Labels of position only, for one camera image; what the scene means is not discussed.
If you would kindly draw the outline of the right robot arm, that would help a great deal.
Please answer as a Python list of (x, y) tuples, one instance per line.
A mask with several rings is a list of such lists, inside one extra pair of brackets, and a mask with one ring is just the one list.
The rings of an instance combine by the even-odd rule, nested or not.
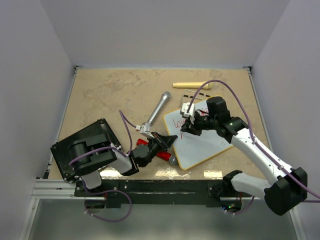
[(301, 167), (293, 168), (277, 157), (254, 134), (240, 117), (232, 117), (225, 100), (220, 96), (206, 100), (207, 114), (196, 110), (195, 104), (183, 103), (180, 114), (185, 119), (181, 131), (200, 136), (203, 131), (216, 131), (263, 173), (264, 179), (234, 170), (223, 178), (223, 192), (230, 197), (238, 192), (265, 201), (269, 209), (282, 216), (307, 199), (308, 175)]

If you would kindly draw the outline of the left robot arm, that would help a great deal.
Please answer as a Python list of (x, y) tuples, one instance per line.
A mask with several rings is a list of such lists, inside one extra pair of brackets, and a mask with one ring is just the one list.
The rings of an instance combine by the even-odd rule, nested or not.
[(100, 134), (74, 141), (68, 148), (70, 167), (75, 175), (84, 181), (84, 187), (92, 196), (99, 196), (104, 190), (99, 169), (111, 166), (123, 176), (131, 176), (146, 167), (159, 152), (167, 152), (178, 139), (177, 135), (160, 135), (152, 132), (146, 144), (124, 153), (119, 147)]

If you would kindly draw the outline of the yellow framed whiteboard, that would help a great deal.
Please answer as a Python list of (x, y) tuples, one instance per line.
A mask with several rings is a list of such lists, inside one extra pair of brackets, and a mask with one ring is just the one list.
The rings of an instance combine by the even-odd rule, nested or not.
[(188, 170), (233, 147), (214, 130), (204, 130), (200, 136), (181, 132), (185, 119), (178, 108), (164, 114), (163, 121), (167, 133), (178, 136), (172, 148), (182, 170)]

